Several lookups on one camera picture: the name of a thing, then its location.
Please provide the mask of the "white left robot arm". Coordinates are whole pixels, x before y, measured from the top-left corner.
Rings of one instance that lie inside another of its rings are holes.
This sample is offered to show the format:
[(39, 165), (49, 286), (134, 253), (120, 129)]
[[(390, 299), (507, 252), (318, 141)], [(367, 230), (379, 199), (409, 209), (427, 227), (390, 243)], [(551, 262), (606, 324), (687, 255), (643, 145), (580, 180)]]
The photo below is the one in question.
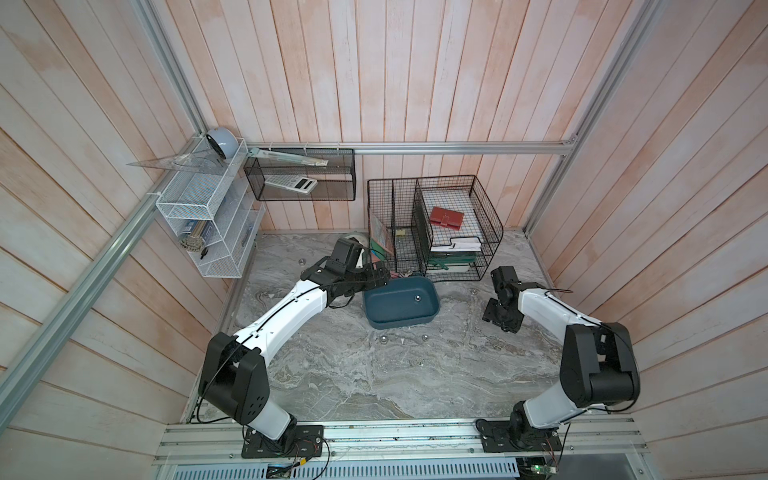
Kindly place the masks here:
[(258, 320), (233, 335), (209, 341), (199, 398), (248, 430), (248, 440), (279, 456), (296, 451), (296, 419), (271, 399), (267, 367), (282, 346), (338, 297), (387, 285), (390, 272), (377, 264), (331, 267), (328, 259), (302, 272), (292, 290)]

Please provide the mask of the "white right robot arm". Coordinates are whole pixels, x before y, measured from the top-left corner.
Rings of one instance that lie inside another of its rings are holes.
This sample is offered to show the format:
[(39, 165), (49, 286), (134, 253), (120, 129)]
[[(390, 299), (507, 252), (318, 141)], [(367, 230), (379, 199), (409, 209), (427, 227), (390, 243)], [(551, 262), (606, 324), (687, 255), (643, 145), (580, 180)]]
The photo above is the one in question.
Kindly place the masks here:
[(558, 381), (518, 402), (507, 421), (475, 421), (484, 452), (552, 453), (564, 446), (563, 424), (590, 410), (621, 413), (621, 404), (634, 406), (641, 382), (626, 327), (581, 313), (542, 284), (521, 281), (512, 266), (494, 269), (491, 278), (496, 296), (488, 301), (483, 320), (510, 333), (532, 320), (561, 344), (562, 358)]

